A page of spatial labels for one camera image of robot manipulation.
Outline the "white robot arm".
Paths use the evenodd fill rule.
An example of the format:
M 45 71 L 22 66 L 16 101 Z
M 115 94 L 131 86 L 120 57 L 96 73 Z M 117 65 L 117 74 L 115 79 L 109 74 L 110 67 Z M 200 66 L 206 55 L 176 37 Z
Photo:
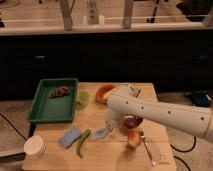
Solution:
M 107 98 L 106 120 L 121 125 L 126 115 L 141 117 L 213 143 L 213 111 L 210 108 L 146 101 L 136 97 L 132 84 L 122 84 Z

